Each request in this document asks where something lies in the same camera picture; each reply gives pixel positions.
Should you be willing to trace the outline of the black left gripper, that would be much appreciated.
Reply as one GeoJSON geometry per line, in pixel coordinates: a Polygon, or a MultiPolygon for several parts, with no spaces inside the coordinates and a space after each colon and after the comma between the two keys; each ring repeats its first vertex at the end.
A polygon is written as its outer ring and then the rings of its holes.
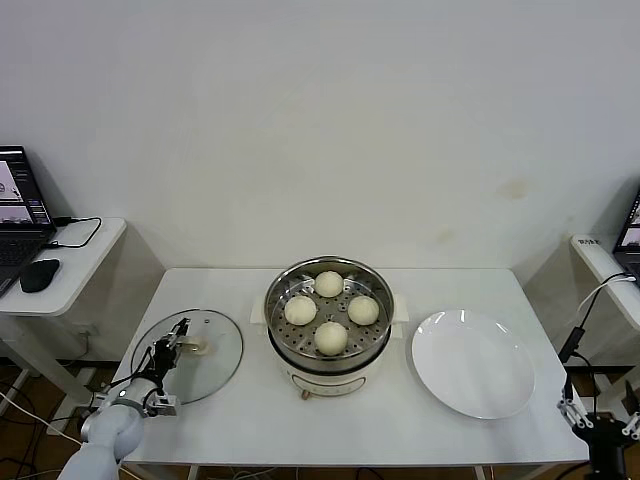
{"type": "Polygon", "coordinates": [[[163,336],[154,343],[153,366],[157,375],[166,375],[176,367],[179,358],[179,338],[182,343],[189,342],[191,320],[183,318],[176,324],[170,335],[163,336]]]}

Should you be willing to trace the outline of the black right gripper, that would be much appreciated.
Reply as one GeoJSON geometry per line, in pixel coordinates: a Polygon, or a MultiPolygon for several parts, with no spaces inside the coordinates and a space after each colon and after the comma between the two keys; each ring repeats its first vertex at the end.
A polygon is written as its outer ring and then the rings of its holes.
{"type": "Polygon", "coordinates": [[[565,380],[557,409],[574,429],[574,434],[588,446],[590,472],[585,476],[586,479],[628,479],[625,450],[633,445],[633,435],[639,434],[639,398],[628,380],[625,381],[625,399],[632,408],[626,424],[619,420],[588,416],[571,379],[565,380]]]}

